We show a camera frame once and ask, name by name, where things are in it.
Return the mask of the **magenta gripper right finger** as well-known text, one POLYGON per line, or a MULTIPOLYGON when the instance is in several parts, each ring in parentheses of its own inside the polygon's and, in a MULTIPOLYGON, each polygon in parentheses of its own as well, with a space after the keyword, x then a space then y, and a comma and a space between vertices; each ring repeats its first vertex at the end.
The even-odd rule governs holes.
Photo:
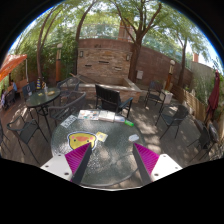
POLYGON ((158 155, 137 143, 133 144, 133 155, 144 185, 182 169, 169 155, 158 155))

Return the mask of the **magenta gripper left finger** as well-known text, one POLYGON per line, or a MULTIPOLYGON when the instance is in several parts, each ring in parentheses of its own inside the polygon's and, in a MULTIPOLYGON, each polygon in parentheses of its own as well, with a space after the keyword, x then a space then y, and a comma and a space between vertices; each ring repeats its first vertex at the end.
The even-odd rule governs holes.
POLYGON ((67 154, 56 154, 41 168, 77 185, 81 183, 90 155, 91 144, 87 143, 67 154))

